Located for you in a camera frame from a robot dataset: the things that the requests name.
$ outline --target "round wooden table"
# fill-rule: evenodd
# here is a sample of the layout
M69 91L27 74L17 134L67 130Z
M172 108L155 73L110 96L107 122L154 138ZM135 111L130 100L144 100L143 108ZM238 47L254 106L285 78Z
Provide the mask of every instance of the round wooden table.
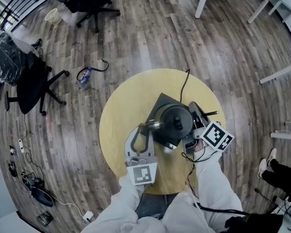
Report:
M187 73L174 69L155 69L139 73L122 83L110 96L103 109L99 138L102 153L117 177L126 175L124 144L129 134L140 123L146 121L160 93L179 100L180 91ZM213 92L199 79L190 75L182 94L182 103L195 101L204 112L219 111L210 120L219 121L226 127L222 107ZM163 147L154 144L158 158L155 183L148 186L151 194L173 194L186 189L185 181L192 163L182 156L182 142L171 153L164 153ZM191 183L196 183L192 175Z

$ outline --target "white sneaker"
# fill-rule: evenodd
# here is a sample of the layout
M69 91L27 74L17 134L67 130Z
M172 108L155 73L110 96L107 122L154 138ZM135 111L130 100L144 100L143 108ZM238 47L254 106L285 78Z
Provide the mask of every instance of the white sneaker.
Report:
M262 173L266 170L266 159L262 159L259 164L259 172L258 172L258 178L262 178Z
M266 162L267 166L271 166L271 161L273 159L276 159L276 152L277 152L277 149L272 149L270 156L268 157L267 162Z

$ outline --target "power strip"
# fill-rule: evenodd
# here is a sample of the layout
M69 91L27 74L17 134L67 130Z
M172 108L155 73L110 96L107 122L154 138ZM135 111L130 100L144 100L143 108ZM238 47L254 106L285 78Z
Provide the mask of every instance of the power strip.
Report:
M24 153L25 150L24 150L24 145L23 145L23 141L22 141L22 139L19 139L19 140L18 140L18 143L19 143L20 151L21 151L22 153Z
M87 211L86 213L85 213L85 215L83 216L83 219L85 220L85 221L89 221L90 222L90 220L91 220L91 218L94 216L94 213L92 213L91 211Z

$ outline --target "white sleeve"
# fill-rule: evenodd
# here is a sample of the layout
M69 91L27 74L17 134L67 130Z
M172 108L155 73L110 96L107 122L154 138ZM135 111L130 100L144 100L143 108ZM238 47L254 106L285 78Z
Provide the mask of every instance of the white sleeve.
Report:
M111 204L94 222L85 227L82 233L117 233L124 223L137 223L138 216L135 210L145 187L144 185L134 186L128 174L120 178L119 184L122 188L111 197Z
M203 151L195 153L198 159ZM205 155L201 158L206 159L213 153L213 149L206 147ZM221 170L218 160L220 152L216 152L207 161L197 163L196 175L198 179L198 195L200 204L211 209L234 209L242 211L242 204L238 196L232 190L227 177ZM215 213L204 211L208 225L216 232L226 231L225 222L237 214Z

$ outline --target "railing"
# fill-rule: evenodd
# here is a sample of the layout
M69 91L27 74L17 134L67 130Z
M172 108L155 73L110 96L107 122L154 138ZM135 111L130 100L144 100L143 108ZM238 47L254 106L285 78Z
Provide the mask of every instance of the railing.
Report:
M11 0L0 13L0 30L7 31L39 0Z

